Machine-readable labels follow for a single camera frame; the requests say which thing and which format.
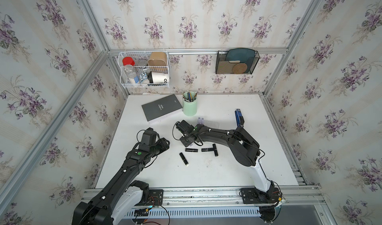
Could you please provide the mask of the red lidded jar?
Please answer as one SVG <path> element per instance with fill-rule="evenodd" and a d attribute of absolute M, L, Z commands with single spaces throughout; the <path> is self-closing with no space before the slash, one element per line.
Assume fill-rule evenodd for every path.
<path fill-rule="evenodd" d="M 123 66 L 135 66 L 135 60 L 132 57 L 124 57 L 122 59 Z"/>

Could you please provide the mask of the black mesh wall organizer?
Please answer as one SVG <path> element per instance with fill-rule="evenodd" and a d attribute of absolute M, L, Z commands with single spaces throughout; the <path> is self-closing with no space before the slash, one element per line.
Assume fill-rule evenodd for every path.
<path fill-rule="evenodd" d="M 216 56 L 216 64 L 215 64 L 215 73 L 217 75 L 237 75 L 232 72 L 232 68 L 234 65 L 241 63 L 239 61 L 226 61 L 226 54 L 228 51 L 218 51 Z M 240 75 L 252 75 L 258 62 L 260 60 L 260 55 L 257 51 L 257 55 L 251 65 L 247 65 L 248 69 L 244 74 Z"/>

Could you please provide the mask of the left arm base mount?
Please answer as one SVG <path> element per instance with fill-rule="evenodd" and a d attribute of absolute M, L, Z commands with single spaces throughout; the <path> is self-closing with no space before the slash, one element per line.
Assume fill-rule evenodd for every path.
<path fill-rule="evenodd" d="M 135 206 L 159 206 L 163 204 L 163 189 L 150 188 L 149 184 L 143 181 L 134 180 L 130 187 L 137 187 L 142 191 L 142 196 Z"/>

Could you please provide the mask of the mint green pen cup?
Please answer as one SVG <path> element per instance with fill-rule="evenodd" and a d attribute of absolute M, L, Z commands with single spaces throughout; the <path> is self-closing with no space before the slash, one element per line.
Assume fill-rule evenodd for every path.
<path fill-rule="evenodd" d="M 186 116 L 195 116 L 197 113 L 197 99 L 192 103 L 187 103 L 183 101 L 183 113 Z"/>

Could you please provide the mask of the clear acrylic lipstick organizer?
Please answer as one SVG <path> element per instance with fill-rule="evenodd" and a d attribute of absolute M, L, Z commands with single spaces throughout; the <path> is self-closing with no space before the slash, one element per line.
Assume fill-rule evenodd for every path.
<path fill-rule="evenodd" d="M 219 123 L 218 122 L 211 121 L 211 120 L 205 120 L 205 119 L 204 119 L 204 121 L 205 121 L 204 125 L 207 126 L 207 127 L 215 128 L 215 129 L 219 128 Z"/>

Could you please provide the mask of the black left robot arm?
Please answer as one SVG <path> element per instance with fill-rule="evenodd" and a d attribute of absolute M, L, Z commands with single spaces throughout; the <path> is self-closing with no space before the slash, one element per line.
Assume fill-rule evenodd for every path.
<path fill-rule="evenodd" d="M 148 200 L 149 184 L 135 180 L 152 158 L 167 151 L 170 142 L 152 128 L 143 131 L 142 139 L 127 153 L 110 182 L 89 202 L 75 208 L 73 225 L 117 225 L 137 204 Z"/>

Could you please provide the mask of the aluminium front rail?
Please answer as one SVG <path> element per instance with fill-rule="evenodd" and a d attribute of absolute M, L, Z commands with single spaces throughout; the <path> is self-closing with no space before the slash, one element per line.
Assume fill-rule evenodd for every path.
<path fill-rule="evenodd" d="M 317 186 L 281 186 L 283 200 L 280 205 L 325 205 Z M 154 195 L 166 208 L 180 207 L 234 207 L 245 206 L 240 186 L 231 187 L 170 187 L 162 195 Z"/>

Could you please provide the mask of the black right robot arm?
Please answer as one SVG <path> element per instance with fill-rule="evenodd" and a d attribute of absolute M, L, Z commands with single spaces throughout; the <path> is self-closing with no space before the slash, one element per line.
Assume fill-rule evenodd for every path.
<path fill-rule="evenodd" d="M 178 141 L 185 147 L 192 144 L 203 146 L 204 143 L 228 147 L 239 164 L 251 169 L 254 187 L 259 194 L 268 197 L 282 194 L 279 185 L 266 176 L 261 166 L 260 159 L 265 155 L 265 152 L 260 149 L 259 143 L 243 127 L 237 127 L 234 130 L 222 130 L 202 124 L 193 126 L 183 120 L 176 122 L 174 129 L 182 134 Z"/>

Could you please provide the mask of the pens in cup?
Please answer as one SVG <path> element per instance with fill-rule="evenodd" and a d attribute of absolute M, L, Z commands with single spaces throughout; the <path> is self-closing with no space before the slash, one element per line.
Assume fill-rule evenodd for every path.
<path fill-rule="evenodd" d="M 193 91 L 187 91 L 183 94 L 183 101 L 187 103 L 192 103 L 197 99 L 197 93 Z"/>

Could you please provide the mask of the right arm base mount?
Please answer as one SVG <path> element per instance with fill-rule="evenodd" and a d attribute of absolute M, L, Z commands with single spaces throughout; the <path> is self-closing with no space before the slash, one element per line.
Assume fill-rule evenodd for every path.
<path fill-rule="evenodd" d="M 274 181 L 270 182 L 270 187 L 266 192 L 261 191 L 256 187 L 241 188 L 239 196 L 244 204 L 258 204 L 259 206 L 276 207 L 283 199 L 283 193 Z"/>

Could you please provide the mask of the clear plastic bottle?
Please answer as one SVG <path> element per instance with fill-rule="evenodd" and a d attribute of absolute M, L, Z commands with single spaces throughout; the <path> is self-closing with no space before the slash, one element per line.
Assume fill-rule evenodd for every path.
<path fill-rule="evenodd" d="M 124 70 L 130 84 L 138 84 L 139 78 L 132 65 L 125 65 Z"/>

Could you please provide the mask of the black lipstick upright silver band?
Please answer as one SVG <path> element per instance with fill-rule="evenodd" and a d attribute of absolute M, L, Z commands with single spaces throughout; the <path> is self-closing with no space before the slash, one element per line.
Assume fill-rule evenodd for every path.
<path fill-rule="evenodd" d="M 213 145 L 212 145 L 212 148 L 213 148 L 214 155 L 215 155 L 215 156 L 218 156 L 218 151 L 217 151 L 216 144 L 213 144 Z"/>

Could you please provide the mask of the dark grey notebook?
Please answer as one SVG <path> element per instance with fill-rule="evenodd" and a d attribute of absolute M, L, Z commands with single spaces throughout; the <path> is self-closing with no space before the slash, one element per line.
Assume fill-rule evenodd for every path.
<path fill-rule="evenodd" d="M 154 123 L 183 109 L 175 94 L 143 104 L 141 107 L 148 123 Z"/>

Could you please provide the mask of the black lipstick silver band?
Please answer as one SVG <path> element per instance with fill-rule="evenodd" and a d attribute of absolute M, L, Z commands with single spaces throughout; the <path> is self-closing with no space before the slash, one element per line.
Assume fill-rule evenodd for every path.
<path fill-rule="evenodd" d="M 210 147 L 210 148 L 202 148 L 201 151 L 202 151 L 202 152 L 214 151 L 214 148 L 212 148 L 212 147 Z"/>
<path fill-rule="evenodd" d="M 217 151 L 216 144 L 213 144 L 213 145 L 212 145 L 212 148 L 213 148 L 214 155 L 215 155 L 215 156 L 218 156 L 218 151 Z"/>

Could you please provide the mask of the white cylindrical speaker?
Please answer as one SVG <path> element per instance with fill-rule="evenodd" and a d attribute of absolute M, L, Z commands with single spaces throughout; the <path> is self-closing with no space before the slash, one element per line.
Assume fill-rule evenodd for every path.
<path fill-rule="evenodd" d="M 166 73 L 150 72 L 148 79 L 151 84 L 167 84 L 169 83 L 169 75 Z"/>

